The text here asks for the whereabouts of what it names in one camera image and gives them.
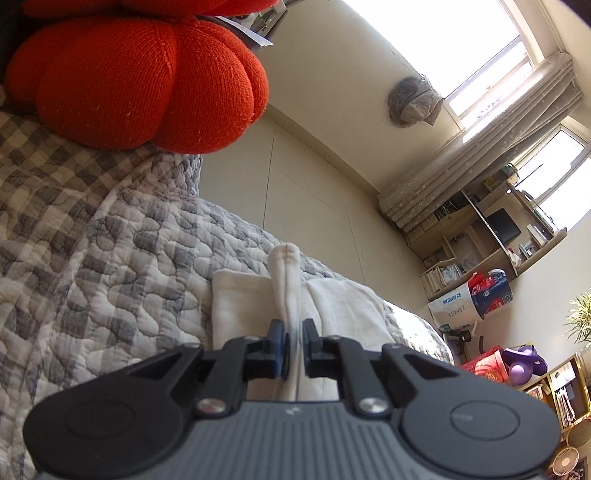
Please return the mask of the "white paper on sofa arm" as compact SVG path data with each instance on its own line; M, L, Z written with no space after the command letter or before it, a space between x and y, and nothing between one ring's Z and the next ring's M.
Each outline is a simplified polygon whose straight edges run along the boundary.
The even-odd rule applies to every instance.
M249 28L246 28L245 26L242 26L242 24L236 23L231 19L222 16L214 16L212 20L238 36L249 49L257 50L259 48L273 46L273 42L269 39L260 36L256 32L253 32Z

